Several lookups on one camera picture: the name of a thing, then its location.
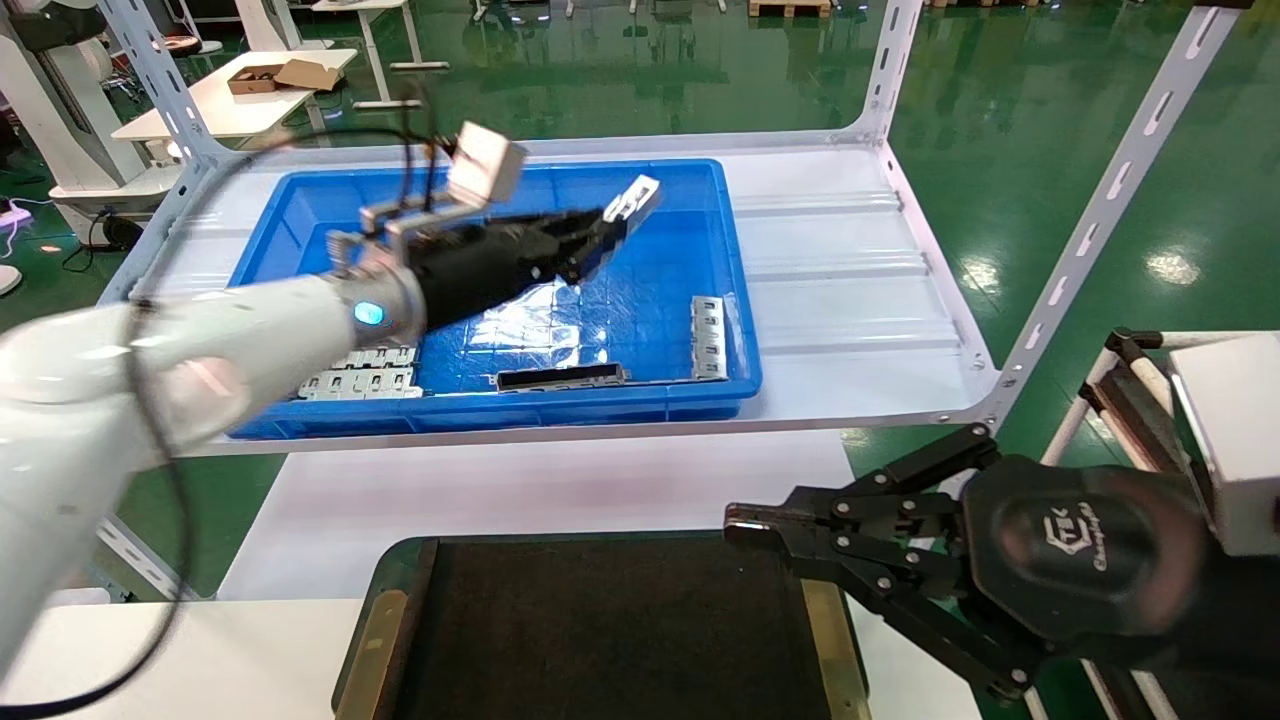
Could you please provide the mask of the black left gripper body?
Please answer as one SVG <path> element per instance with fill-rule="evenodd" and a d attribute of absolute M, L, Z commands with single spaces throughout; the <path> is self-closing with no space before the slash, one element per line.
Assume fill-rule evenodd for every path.
<path fill-rule="evenodd" d="M 561 241 L 530 223 L 485 222 L 422 234 L 406 264 L 422 291 L 433 333 L 517 299 L 556 277 Z"/>

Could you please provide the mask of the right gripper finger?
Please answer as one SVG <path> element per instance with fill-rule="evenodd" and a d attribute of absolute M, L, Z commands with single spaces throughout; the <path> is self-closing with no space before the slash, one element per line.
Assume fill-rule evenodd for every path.
<path fill-rule="evenodd" d="M 776 506 L 731 503 L 724 511 L 727 538 L 764 538 L 787 529 L 863 530 L 892 523 L 920 536 L 951 530 L 960 503 L 940 486 L 1000 459 L 987 428 L 961 428 L 872 470 L 837 489 L 796 487 Z"/>
<path fill-rule="evenodd" d="M 827 527 L 726 527 L 724 538 L 780 555 L 796 577 L 837 585 L 968 684 L 1006 705 L 1030 689 L 1038 659 L 996 644 L 928 598 L 919 566 L 906 562 L 896 544 L 888 553 L 899 561 L 887 562 L 870 548 L 873 539 Z"/>

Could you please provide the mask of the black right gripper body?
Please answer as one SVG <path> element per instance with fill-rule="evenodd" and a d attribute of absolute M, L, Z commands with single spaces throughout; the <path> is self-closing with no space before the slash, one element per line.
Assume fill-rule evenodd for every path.
<path fill-rule="evenodd" d="M 1183 719 L 1277 716 L 1277 559 L 1226 553 L 1185 478 L 1007 456 L 960 505 L 961 610 L 1032 665 L 1152 673 Z"/>

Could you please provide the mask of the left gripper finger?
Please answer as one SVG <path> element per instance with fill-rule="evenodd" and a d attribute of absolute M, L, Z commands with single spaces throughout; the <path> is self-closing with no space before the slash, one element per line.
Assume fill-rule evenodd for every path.
<path fill-rule="evenodd" d="M 588 247 L 579 252 L 558 252 L 558 277 L 567 284 L 579 284 L 589 279 L 625 242 L 628 225 L 623 220 L 609 222 L 613 225 L 613 240 L 602 246 Z"/>
<path fill-rule="evenodd" d="M 613 240 L 613 225 L 603 208 L 562 211 L 545 219 L 545 232 L 558 243 L 558 252 L 579 252 Z"/>

